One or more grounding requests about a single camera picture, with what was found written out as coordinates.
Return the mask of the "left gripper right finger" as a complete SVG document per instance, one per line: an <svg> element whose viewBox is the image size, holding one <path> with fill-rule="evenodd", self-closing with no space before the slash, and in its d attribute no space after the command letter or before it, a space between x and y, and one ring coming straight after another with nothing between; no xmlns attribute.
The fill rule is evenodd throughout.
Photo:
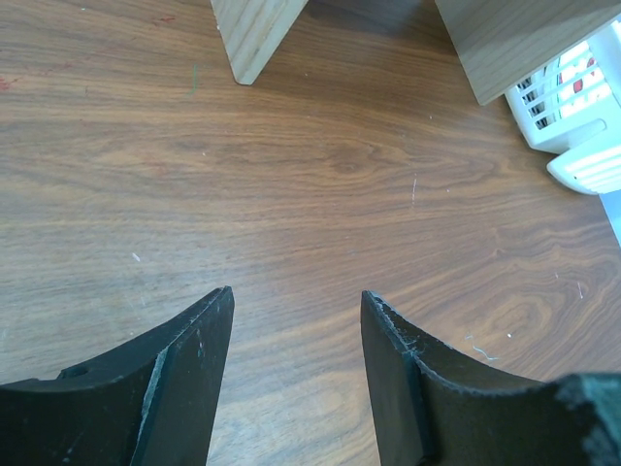
<svg viewBox="0 0 621 466"><path fill-rule="evenodd" d="M361 338L383 465L617 465L620 376L550 382L479 362L361 295Z"/></svg>

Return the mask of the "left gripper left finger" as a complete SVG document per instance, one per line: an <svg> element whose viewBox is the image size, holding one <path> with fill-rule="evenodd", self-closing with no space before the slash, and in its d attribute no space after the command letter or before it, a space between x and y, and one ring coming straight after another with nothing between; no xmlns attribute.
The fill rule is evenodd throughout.
<svg viewBox="0 0 621 466"><path fill-rule="evenodd" d="M3 384L2 464L206 464L234 308L217 288L54 380Z"/></svg>

